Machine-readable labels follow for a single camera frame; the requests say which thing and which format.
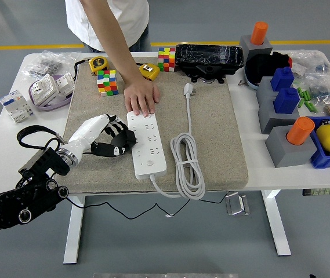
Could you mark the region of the person's right hand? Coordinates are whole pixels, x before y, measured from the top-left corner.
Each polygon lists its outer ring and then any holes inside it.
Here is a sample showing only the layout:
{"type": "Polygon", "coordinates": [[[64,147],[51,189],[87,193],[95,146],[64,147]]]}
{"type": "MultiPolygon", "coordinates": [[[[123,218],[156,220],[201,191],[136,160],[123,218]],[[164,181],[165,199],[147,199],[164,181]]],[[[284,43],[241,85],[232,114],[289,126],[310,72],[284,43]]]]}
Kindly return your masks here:
{"type": "Polygon", "coordinates": [[[125,79],[125,106],[128,112],[134,112],[144,116],[155,113],[155,105],[160,101],[160,90],[158,86],[142,77],[139,79],[125,79]]]}

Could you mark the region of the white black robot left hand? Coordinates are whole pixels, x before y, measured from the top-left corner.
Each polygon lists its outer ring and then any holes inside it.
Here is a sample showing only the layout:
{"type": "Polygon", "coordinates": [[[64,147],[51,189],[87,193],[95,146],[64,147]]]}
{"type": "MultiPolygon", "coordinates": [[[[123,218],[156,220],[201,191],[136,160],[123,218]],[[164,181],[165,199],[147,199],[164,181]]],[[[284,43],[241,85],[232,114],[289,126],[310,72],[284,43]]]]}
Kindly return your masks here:
{"type": "Polygon", "coordinates": [[[102,114],[84,121],[63,148],[80,162],[87,150],[96,156],[113,158],[129,151],[135,143],[134,132],[128,129],[121,118],[102,114]],[[96,142],[103,131],[113,138],[109,144],[96,142]]]}

